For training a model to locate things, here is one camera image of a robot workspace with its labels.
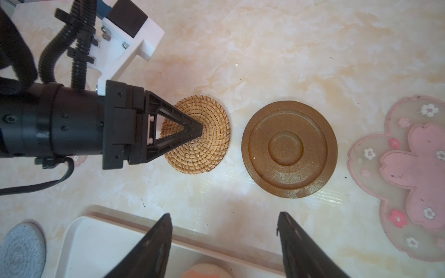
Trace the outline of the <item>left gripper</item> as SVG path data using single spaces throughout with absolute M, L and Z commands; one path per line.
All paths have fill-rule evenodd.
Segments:
M 203 124 L 153 92 L 117 81 L 105 85 L 104 170 L 148 163 L 200 138 Z

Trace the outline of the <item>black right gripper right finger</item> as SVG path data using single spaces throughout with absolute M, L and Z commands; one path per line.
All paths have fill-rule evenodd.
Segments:
M 346 278 L 338 267 L 287 212 L 278 218 L 283 266 L 288 278 Z

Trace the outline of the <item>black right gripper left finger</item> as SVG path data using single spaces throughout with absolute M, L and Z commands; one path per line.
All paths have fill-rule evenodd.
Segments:
M 106 276 L 108 278 L 163 278 L 166 273 L 173 226 L 164 214 L 128 255 Z

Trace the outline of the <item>round woven rattan coaster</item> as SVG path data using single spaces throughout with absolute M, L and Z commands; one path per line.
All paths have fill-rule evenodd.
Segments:
M 212 171 L 225 157 L 231 138 L 228 115 L 208 96 L 190 96 L 175 107 L 203 125 L 202 135 L 165 155 L 168 163 L 184 174 Z

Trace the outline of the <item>round brown wooden coaster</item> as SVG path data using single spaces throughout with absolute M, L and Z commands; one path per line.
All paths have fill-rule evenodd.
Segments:
M 329 122 L 297 101 L 277 101 L 256 112 L 245 127 L 241 148 L 249 176 L 281 198 L 304 198 L 319 191 L 338 159 Z

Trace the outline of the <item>round grey felt coaster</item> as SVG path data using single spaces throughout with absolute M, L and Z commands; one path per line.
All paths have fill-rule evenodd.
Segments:
M 44 234 L 33 222 L 15 226 L 1 243 L 2 278 L 40 278 L 45 263 Z

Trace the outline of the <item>pink flower silicone coaster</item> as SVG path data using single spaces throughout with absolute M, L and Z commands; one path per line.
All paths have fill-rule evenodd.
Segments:
M 428 96 L 401 99 L 383 133 L 358 140 L 348 152 L 356 184 L 380 200 L 389 241 L 409 257 L 445 259 L 445 104 Z

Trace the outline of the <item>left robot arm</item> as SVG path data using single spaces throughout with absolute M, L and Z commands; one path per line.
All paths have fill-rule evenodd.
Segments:
M 102 1 L 75 1 L 57 10 L 63 43 L 54 42 L 36 67 L 11 19 L 1 13 L 1 157 L 31 157 L 43 168 L 69 156 L 101 155 L 104 170 L 143 164 L 199 138 L 203 126 L 156 94 L 118 81 L 131 61 L 149 60 L 164 32 L 132 1 L 101 10 Z M 73 81 L 53 79 L 49 56 L 66 52 Z

